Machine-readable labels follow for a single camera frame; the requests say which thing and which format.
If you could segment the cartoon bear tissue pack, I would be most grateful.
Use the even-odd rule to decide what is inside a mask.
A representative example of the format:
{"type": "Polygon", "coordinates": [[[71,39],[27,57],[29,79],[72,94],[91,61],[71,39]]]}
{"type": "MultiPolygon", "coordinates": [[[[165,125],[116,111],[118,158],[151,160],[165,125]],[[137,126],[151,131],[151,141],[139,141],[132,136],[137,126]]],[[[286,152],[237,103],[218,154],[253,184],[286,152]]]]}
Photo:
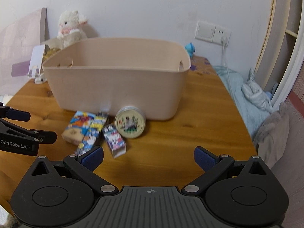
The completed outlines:
{"type": "Polygon", "coordinates": [[[64,132],[62,132],[62,138],[66,142],[78,146],[85,137],[85,134],[87,133],[95,116],[96,114],[94,113],[77,111],[64,132]]]}

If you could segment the small hello kitty box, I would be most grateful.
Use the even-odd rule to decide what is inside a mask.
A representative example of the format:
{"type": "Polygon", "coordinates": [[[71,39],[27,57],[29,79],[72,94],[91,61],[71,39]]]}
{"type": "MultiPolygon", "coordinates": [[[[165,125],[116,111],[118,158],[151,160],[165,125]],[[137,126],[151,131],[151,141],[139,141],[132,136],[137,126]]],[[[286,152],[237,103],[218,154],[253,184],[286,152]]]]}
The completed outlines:
{"type": "Polygon", "coordinates": [[[126,153],[126,143],[114,125],[104,126],[102,132],[114,158],[118,158],[126,153]]]}

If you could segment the long cartoon snoopy box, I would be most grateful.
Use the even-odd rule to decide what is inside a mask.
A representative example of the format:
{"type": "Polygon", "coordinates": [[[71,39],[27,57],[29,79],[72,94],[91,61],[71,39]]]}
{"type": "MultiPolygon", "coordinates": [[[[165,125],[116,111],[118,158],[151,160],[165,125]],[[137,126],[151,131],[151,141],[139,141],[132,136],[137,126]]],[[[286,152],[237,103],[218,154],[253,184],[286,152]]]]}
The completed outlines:
{"type": "Polygon", "coordinates": [[[77,156],[81,156],[85,154],[95,146],[95,143],[97,142],[97,139],[102,131],[102,128],[108,122],[108,118],[109,115],[107,113],[98,113],[94,117],[94,119],[90,123],[87,132],[85,133],[84,138],[79,143],[78,148],[75,151],[75,154],[77,156]]]}

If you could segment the grey plush blanket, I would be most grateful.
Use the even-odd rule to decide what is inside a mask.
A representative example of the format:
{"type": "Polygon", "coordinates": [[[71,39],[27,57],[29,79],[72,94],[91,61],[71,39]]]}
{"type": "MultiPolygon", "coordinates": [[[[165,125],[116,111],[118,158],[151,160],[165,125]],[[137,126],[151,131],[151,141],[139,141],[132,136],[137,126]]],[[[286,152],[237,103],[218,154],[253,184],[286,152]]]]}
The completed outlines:
{"type": "Polygon", "coordinates": [[[253,144],[258,156],[271,169],[283,156],[290,131],[287,104],[282,102],[259,128],[253,144]]]}

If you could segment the light blue blanket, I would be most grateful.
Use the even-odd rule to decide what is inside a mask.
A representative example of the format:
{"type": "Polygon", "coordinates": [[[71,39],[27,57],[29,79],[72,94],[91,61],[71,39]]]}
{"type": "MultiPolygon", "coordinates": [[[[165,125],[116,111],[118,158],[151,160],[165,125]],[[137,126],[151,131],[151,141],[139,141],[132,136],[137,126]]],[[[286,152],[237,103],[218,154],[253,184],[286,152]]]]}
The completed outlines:
{"type": "Polygon", "coordinates": [[[238,72],[230,69],[228,69],[227,72],[227,69],[224,66],[219,65],[216,65],[213,68],[237,106],[251,139],[254,139],[258,129],[270,113],[252,104],[245,97],[242,91],[244,80],[238,72]]]}

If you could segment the white phone stand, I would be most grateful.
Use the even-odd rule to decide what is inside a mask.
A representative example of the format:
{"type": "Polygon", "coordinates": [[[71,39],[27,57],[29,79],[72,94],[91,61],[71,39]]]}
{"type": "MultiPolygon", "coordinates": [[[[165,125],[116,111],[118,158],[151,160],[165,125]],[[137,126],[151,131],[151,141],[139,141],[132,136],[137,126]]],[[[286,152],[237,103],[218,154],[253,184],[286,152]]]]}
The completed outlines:
{"type": "Polygon", "coordinates": [[[44,53],[45,44],[37,45],[32,50],[27,76],[29,79],[34,79],[35,84],[47,82],[47,78],[42,70],[44,53]]]}

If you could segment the round green tin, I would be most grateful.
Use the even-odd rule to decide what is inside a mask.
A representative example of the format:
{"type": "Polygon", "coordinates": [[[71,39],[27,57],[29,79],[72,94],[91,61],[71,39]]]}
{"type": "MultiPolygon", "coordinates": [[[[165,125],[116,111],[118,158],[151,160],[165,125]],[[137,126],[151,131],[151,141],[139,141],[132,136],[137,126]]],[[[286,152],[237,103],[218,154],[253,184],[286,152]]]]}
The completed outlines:
{"type": "Polygon", "coordinates": [[[122,137],[134,139],[144,132],[146,117],[140,109],[129,105],[118,111],[114,125],[122,137]]]}

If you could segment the pink headboard panel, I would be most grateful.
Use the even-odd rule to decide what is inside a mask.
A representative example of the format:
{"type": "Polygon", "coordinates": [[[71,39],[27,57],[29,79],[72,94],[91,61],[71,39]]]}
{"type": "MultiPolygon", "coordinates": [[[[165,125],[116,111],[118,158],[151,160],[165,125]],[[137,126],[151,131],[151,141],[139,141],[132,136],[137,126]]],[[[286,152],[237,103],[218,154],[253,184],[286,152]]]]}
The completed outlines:
{"type": "Polygon", "coordinates": [[[29,81],[32,50],[45,40],[46,8],[1,31],[1,96],[15,95],[29,81]]]}

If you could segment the gold tissue box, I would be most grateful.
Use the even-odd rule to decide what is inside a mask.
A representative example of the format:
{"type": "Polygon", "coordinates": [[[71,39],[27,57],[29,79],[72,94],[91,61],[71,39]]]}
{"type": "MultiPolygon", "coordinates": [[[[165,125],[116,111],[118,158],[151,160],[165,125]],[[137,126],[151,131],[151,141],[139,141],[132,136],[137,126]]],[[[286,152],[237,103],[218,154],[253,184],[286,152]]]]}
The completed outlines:
{"type": "Polygon", "coordinates": [[[45,45],[43,59],[42,59],[42,62],[45,62],[56,52],[63,49],[63,40],[58,38],[53,38],[42,42],[41,45],[45,45]]]}

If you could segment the beige plastic storage bin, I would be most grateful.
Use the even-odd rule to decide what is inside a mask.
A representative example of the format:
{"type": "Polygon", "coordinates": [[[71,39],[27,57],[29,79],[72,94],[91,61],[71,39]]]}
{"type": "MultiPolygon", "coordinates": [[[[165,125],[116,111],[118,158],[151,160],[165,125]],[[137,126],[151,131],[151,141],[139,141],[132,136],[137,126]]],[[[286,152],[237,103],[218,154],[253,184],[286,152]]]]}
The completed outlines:
{"type": "Polygon", "coordinates": [[[141,38],[78,41],[42,65],[60,108],[114,116],[133,106],[149,120],[176,114],[190,67],[182,45],[141,38]]]}

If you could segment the silver grey jacket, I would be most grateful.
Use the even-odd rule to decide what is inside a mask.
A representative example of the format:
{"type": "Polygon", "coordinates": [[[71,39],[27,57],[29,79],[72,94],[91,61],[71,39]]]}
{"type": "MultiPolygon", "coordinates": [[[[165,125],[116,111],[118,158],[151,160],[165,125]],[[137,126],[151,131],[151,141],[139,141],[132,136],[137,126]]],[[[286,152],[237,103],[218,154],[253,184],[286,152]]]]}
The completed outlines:
{"type": "Polygon", "coordinates": [[[254,104],[257,108],[272,112],[272,103],[270,98],[255,81],[255,72],[250,69],[247,81],[242,85],[242,92],[245,98],[254,104]]]}

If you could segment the white plush lamb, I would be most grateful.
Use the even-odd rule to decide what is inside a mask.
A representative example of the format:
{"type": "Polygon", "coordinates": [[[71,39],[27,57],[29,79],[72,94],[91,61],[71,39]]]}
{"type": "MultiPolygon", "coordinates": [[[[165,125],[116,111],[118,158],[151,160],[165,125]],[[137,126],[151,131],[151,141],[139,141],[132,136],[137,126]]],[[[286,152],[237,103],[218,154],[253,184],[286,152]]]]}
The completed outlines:
{"type": "Polygon", "coordinates": [[[88,38],[83,31],[83,26],[85,26],[87,22],[87,18],[77,10],[65,11],[60,15],[57,38],[62,42],[63,48],[88,38]]]}

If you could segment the blue elephant figurine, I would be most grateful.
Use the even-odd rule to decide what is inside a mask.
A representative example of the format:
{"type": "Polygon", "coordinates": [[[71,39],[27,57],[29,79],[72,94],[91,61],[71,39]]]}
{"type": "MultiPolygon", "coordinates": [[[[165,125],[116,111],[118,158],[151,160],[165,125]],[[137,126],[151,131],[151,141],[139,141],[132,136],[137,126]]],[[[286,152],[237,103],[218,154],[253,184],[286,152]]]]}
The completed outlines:
{"type": "Polygon", "coordinates": [[[187,51],[187,53],[189,54],[190,58],[192,58],[194,56],[194,53],[196,51],[195,46],[193,43],[189,43],[185,46],[185,50],[187,51]]]}

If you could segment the white wooden shelf frame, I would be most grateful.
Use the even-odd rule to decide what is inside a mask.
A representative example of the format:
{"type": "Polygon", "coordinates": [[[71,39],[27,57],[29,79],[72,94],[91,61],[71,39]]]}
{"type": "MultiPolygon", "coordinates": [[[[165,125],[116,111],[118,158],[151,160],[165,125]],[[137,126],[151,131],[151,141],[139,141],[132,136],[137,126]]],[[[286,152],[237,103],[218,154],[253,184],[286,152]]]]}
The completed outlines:
{"type": "Polygon", "coordinates": [[[273,110],[288,97],[303,63],[303,0],[273,0],[271,18],[257,63],[256,81],[273,110]]]}

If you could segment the white wall switch socket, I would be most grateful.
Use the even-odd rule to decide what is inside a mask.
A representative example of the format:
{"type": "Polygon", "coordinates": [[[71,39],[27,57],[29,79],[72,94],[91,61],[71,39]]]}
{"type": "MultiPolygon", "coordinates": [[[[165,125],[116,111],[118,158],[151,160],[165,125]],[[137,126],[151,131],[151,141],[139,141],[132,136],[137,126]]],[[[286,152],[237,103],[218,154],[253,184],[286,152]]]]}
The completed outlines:
{"type": "Polygon", "coordinates": [[[225,42],[225,46],[228,46],[231,36],[231,30],[223,26],[215,25],[212,23],[198,21],[195,32],[195,39],[206,41],[218,45],[222,45],[225,42]]]}

